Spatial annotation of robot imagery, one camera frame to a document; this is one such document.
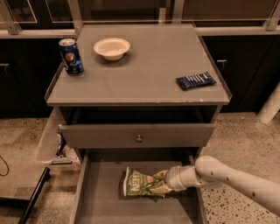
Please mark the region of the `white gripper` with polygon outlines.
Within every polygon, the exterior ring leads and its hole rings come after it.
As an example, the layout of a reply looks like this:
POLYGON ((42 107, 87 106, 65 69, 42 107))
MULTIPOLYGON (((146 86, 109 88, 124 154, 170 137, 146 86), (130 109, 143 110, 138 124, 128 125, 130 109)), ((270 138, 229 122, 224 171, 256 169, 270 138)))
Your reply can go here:
POLYGON ((181 192, 186 189, 180 178, 181 166, 173 166, 168 171, 162 170, 153 175, 155 179, 165 179, 166 184, 157 187, 158 194, 167 194, 171 191, 181 192))

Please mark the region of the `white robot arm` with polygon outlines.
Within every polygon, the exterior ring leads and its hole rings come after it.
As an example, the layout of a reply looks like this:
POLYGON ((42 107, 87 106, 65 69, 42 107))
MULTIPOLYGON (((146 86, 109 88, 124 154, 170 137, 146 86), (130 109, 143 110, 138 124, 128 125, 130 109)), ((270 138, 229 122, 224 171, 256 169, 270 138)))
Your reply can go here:
POLYGON ((279 89, 259 113, 216 116, 217 130, 193 165, 173 166, 161 173, 163 190, 182 192, 222 183, 271 214, 280 213, 279 89))

